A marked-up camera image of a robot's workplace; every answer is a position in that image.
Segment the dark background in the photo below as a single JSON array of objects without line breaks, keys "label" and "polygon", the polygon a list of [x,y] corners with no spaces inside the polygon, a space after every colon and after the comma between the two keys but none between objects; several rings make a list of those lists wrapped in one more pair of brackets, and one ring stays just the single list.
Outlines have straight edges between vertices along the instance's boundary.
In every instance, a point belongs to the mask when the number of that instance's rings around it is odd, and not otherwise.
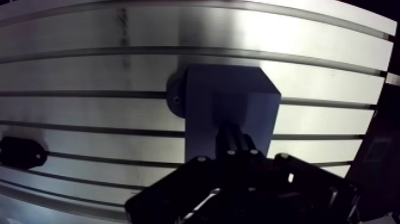
[{"label": "dark background", "polygon": [[[400,1],[345,0],[374,13],[399,21]],[[400,40],[395,44],[388,72],[400,74]],[[400,214],[400,87],[384,84],[376,115],[346,178],[360,183],[362,197],[358,211],[363,221],[393,212]]]}]

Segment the screw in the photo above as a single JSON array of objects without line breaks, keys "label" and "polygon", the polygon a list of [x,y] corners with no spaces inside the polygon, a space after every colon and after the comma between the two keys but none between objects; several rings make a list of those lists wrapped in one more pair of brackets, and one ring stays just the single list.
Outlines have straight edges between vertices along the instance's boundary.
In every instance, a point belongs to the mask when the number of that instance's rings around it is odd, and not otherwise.
[{"label": "screw", "polygon": [[289,158],[289,155],[287,155],[286,153],[281,153],[280,156],[281,156],[282,158]]},{"label": "screw", "polygon": [[180,104],[180,98],[179,97],[174,97],[174,102],[176,104]]},{"label": "screw", "polygon": [[206,158],[204,156],[197,157],[197,161],[204,162]]}]

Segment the metal surface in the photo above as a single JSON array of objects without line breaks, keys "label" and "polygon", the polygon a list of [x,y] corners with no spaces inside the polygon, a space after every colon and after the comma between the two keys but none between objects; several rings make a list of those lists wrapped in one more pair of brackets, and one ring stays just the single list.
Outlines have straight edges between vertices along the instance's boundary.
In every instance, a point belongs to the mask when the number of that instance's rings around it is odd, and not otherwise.
[{"label": "metal surface", "polygon": [[[161,99],[0,97],[0,120],[59,125],[184,130]],[[274,134],[362,135],[373,110],[281,105]]]},{"label": "metal surface", "polygon": [[387,73],[385,83],[400,86],[400,76],[393,73]]},{"label": "metal surface", "polygon": [[396,23],[337,1],[260,1],[0,7],[0,131],[51,152],[37,170],[0,167],[0,185],[55,203],[0,195],[0,222],[106,224],[59,205],[122,204],[173,170],[165,165],[183,161],[185,121],[162,98],[188,63],[261,66],[284,97],[270,151],[338,162],[324,169],[345,176],[349,166],[333,165],[351,160],[367,130]]},{"label": "metal surface", "polygon": [[[184,161],[184,138],[70,132],[28,127],[1,127],[8,129],[8,131],[2,133],[3,136],[37,139],[43,142],[52,152],[56,153],[134,161],[168,163],[183,163]],[[274,153],[288,152],[309,163],[347,161],[352,160],[350,157],[357,152],[360,143],[360,139],[272,140],[268,156],[272,158]]]},{"label": "metal surface", "polygon": [[0,55],[116,47],[120,46],[125,30],[129,46],[247,49],[386,70],[393,46],[391,42],[340,27],[254,11],[135,7],[128,8],[127,14],[128,20],[122,24],[117,22],[116,10],[99,10],[3,27],[0,37],[13,41],[0,44],[3,52]]},{"label": "metal surface", "polygon": [[[124,58],[130,67],[123,67]],[[277,61],[178,55],[59,58],[2,64],[1,91],[165,91],[168,78],[188,63],[260,66],[285,98],[375,104],[384,78]]]},{"label": "metal surface", "polygon": [[174,169],[128,166],[50,157],[45,165],[42,167],[35,167],[32,170],[92,181],[149,186],[171,173]]},{"label": "metal surface", "polygon": [[124,213],[120,212],[115,212],[112,216],[112,213],[106,210],[85,208],[71,203],[58,203],[55,200],[18,192],[12,188],[2,187],[2,194],[0,195],[0,220],[5,223],[127,223],[123,219]]},{"label": "metal surface", "polygon": [[326,141],[272,141],[268,158],[287,153],[307,163],[328,163],[353,160],[361,140]]},{"label": "metal surface", "polygon": [[102,201],[106,203],[123,204],[129,197],[139,192],[138,190],[132,189],[90,185],[86,183],[33,175],[6,167],[0,167],[0,174],[1,179],[5,179],[12,183],[61,195]]},{"label": "metal surface", "polygon": [[[4,24],[14,24],[27,21],[33,18],[42,18],[57,14],[73,13],[76,11],[95,10],[104,7],[123,7],[135,5],[138,2],[110,1],[105,0],[71,0],[71,1],[49,1],[37,0],[38,4],[32,2],[13,2],[13,5],[7,5],[0,8],[0,19]],[[274,13],[282,13],[294,17],[308,18],[310,20],[322,21],[324,23],[336,24],[337,26],[348,27],[355,30],[367,30],[370,33],[388,33],[394,35],[396,31],[396,22],[380,15],[371,13],[362,8],[354,7],[344,2],[338,1],[320,1],[320,0],[303,0],[303,1],[276,1],[276,0],[254,0],[254,1],[202,1],[198,5],[212,6],[222,5],[223,7],[233,7],[241,5],[242,8],[250,10],[261,10],[267,8],[266,11]]]},{"label": "metal surface", "polygon": [[350,166],[330,166],[322,167],[322,169],[344,178]]},{"label": "metal surface", "polygon": [[330,0],[251,0],[266,4],[281,5],[341,18],[367,27],[381,30],[390,35],[396,34],[397,23],[389,18],[358,8],[345,2]]}]

